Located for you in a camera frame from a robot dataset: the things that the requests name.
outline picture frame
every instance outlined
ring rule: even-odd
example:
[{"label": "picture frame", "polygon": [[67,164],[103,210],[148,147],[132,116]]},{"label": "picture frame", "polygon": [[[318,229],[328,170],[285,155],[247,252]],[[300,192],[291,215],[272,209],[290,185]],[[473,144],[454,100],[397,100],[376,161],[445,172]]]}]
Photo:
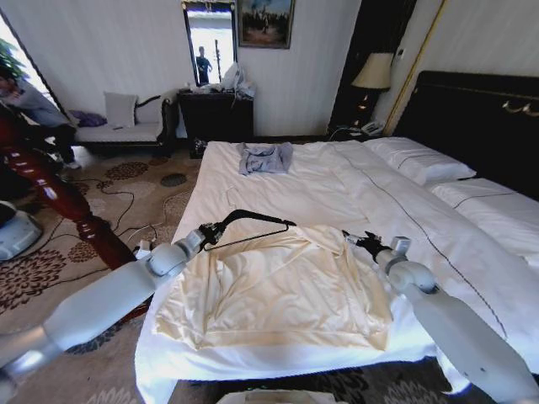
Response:
[{"label": "picture frame", "polygon": [[296,0],[237,0],[238,44],[290,49]]}]

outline white bed sheet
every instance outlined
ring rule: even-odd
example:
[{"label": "white bed sheet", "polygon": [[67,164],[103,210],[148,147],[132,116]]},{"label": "white bed sheet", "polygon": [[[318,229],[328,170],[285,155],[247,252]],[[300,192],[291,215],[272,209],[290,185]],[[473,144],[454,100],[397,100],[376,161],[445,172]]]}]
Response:
[{"label": "white bed sheet", "polygon": [[[410,259],[430,266],[442,287],[468,303],[500,335],[507,334],[531,370],[539,371],[535,346],[539,319],[534,312],[539,306],[539,276],[433,194],[356,141],[294,146],[291,170],[285,175],[243,177],[237,173],[238,158],[234,145],[210,144],[175,240],[201,223],[222,220],[233,209],[255,210],[304,226],[330,225],[356,234],[370,230],[385,242],[397,235],[410,237]],[[256,226],[245,226],[246,231],[256,230]],[[369,260],[367,254],[357,251],[358,257]],[[393,323],[385,352],[297,345],[194,351],[152,333],[155,313],[168,287],[164,285],[155,294],[136,349],[136,383],[148,403],[167,402],[177,379],[272,378],[385,361],[414,361],[426,355],[438,356],[455,388],[465,385],[437,352],[410,304],[395,296],[387,284]]]}]

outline white wall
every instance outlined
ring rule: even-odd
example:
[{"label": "white wall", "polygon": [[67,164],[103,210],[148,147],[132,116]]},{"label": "white wall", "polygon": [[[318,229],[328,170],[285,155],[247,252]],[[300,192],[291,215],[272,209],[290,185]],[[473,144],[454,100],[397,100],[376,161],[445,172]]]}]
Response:
[{"label": "white wall", "polygon": [[325,134],[359,8],[359,0],[296,0],[289,50],[239,48],[257,85],[257,136]]},{"label": "white wall", "polygon": [[408,21],[406,32],[401,39],[400,47],[406,48],[403,58],[395,58],[392,63],[391,88],[380,95],[376,104],[373,119],[386,121],[391,113],[398,94],[406,81],[424,37],[429,31],[438,7],[442,0],[417,0],[414,12]]},{"label": "white wall", "polygon": [[[425,11],[430,7],[427,3],[418,1],[414,14],[429,14]],[[417,73],[423,70],[539,75],[538,22],[537,0],[448,0],[408,88],[407,97],[398,106],[398,116],[408,102]],[[406,46],[418,47],[422,40],[418,35]],[[398,69],[406,70],[406,66],[395,67],[393,75],[402,75]],[[376,106],[375,117],[378,120],[387,118],[396,97],[393,91],[383,96]]]},{"label": "white wall", "polygon": [[69,109],[104,112],[103,91],[150,96],[193,82],[177,0],[2,0]]},{"label": "white wall", "polygon": [[[179,0],[1,0],[68,109],[104,112],[103,91],[141,97],[193,82]],[[239,48],[257,85],[258,136],[323,134],[360,0],[296,0],[291,48]]]}]

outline white pillow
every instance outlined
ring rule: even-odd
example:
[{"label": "white pillow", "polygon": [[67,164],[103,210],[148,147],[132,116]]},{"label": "white pillow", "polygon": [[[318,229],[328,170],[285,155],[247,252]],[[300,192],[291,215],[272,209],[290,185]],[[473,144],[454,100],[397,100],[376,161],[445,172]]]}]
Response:
[{"label": "white pillow", "polygon": [[463,162],[405,137],[385,137],[363,144],[419,185],[455,181],[476,174]]},{"label": "white pillow", "polygon": [[136,95],[104,93],[104,107],[109,125],[131,128],[135,126]]},{"label": "white pillow", "polygon": [[484,178],[439,183],[429,190],[539,273],[538,202]]},{"label": "white pillow", "polygon": [[156,95],[138,104],[135,109],[136,122],[139,124],[156,124],[159,122],[163,101]]}]

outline wooden dresser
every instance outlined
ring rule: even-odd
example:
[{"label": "wooden dresser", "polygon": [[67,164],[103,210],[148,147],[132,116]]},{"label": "wooden dresser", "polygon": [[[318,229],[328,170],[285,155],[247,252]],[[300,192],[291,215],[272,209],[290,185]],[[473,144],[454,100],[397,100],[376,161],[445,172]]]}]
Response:
[{"label": "wooden dresser", "polygon": [[253,139],[253,99],[234,93],[178,93],[191,158],[201,158],[208,141]]}]

